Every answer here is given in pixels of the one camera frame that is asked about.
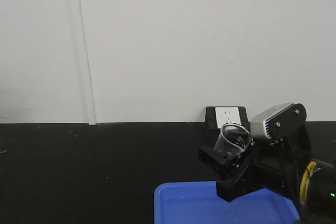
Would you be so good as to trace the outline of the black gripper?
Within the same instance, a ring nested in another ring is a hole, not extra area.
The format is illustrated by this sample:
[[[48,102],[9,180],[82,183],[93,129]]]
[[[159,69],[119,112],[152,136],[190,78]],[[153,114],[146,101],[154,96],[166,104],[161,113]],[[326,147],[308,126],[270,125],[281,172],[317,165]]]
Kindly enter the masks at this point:
[[[227,202],[263,188],[298,200],[309,158],[311,142],[304,125],[280,140],[255,140],[233,159],[207,146],[198,149],[198,159],[224,179],[216,182],[216,192]]]

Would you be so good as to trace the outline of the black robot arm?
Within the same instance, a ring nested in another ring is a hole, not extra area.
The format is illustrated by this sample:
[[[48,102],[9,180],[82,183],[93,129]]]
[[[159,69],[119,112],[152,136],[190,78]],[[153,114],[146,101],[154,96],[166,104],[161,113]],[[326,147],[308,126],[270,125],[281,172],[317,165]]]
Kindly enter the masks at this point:
[[[305,126],[278,140],[256,138],[240,125],[229,127],[217,147],[198,149],[199,160],[220,177],[218,197],[232,202],[267,189],[293,203],[299,223],[335,219],[335,164],[314,158]]]

